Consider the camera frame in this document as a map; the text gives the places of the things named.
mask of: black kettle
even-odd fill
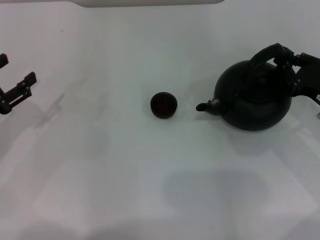
[[[273,58],[276,65],[267,62]],[[293,66],[301,68],[295,73]],[[241,130],[265,130],[287,114],[292,97],[307,96],[320,105],[319,77],[319,58],[294,55],[277,43],[229,67],[216,83],[213,100],[196,110],[219,115]]]

